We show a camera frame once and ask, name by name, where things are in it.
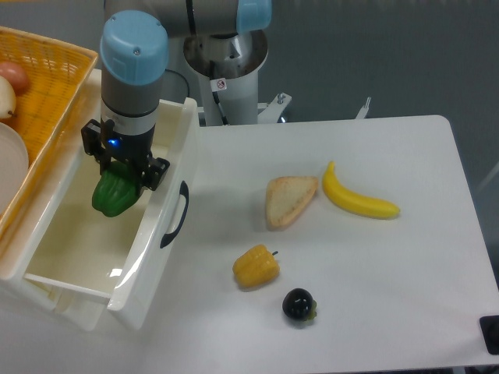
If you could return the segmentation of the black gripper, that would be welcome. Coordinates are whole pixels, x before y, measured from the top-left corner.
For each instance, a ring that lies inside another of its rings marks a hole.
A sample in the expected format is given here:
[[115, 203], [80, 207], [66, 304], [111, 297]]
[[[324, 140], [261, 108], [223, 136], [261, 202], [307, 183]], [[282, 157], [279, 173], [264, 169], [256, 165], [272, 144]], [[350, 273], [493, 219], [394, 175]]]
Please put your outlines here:
[[114, 159], [133, 166], [138, 195], [145, 189], [156, 191], [170, 168], [170, 162], [151, 155], [154, 130], [155, 125], [146, 132], [126, 135], [118, 132], [117, 125], [111, 119], [105, 122], [91, 119], [81, 129], [83, 149], [99, 164], [100, 175]]

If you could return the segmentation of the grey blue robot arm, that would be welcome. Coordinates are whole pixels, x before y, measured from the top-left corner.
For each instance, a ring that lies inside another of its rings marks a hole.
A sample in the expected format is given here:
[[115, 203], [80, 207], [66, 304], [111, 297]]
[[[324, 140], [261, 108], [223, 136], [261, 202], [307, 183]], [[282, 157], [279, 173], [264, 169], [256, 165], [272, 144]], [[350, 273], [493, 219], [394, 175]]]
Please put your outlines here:
[[101, 171], [124, 167], [131, 193], [154, 190], [168, 162], [153, 157], [168, 42], [180, 37], [200, 79], [208, 125], [257, 120], [257, 73], [267, 57], [269, 1], [108, 1], [100, 42], [101, 117], [82, 128]]

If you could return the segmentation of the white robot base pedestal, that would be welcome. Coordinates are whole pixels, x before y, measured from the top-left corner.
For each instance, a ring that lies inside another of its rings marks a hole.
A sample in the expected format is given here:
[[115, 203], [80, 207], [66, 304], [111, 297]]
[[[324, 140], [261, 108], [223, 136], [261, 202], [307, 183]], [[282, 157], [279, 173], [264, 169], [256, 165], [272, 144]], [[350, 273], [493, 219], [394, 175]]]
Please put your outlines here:
[[183, 53], [196, 74], [205, 126], [284, 123], [292, 97], [259, 102], [259, 71], [268, 56], [262, 30], [185, 39]]

